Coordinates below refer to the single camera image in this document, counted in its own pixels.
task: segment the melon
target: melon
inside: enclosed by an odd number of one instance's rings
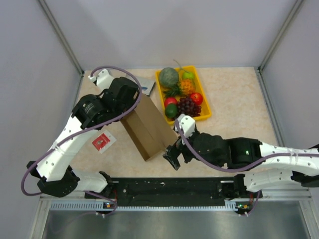
[[[176,86],[179,82],[179,75],[177,70],[172,67],[165,67],[159,73],[159,83],[164,86],[171,88]]]

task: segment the marble table surface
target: marble table surface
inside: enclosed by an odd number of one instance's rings
[[[157,69],[129,70],[137,76],[155,79]],[[276,144],[273,128],[266,109],[253,67],[197,68],[213,115],[198,121],[200,132],[220,135],[223,138],[250,137],[263,142]],[[79,97],[98,94],[100,90],[84,75]],[[163,114],[158,89],[151,99]],[[93,139],[107,129],[116,142],[100,154],[92,145]],[[213,170],[200,161],[192,160],[185,164],[179,157],[181,167],[175,171],[162,158],[162,153],[145,162],[120,122],[105,126],[92,140],[89,140],[72,161],[73,168],[88,171],[105,171],[111,177],[217,177],[231,176]]]

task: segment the gray wall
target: gray wall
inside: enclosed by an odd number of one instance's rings
[[[20,191],[25,166],[63,128],[80,77],[36,1],[3,1],[0,32],[0,238],[24,239],[38,203]]]
[[[47,0],[84,69],[258,66],[295,0]]]
[[[307,0],[264,70],[286,146],[319,143],[319,1]]]

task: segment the green lime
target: green lime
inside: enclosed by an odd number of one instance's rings
[[[177,115],[177,106],[175,104],[169,104],[165,108],[165,115],[168,118],[174,118]]]

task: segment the fruit stem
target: fruit stem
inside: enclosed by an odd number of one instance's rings
[[[176,61],[176,60],[174,60],[174,59],[173,59],[173,61],[176,62],[176,63],[179,65],[179,68],[180,68],[179,71],[180,71],[180,70],[183,70],[183,71],[189,73],[189,71],[185,70],[185,69],[179,64],[178,61]]]

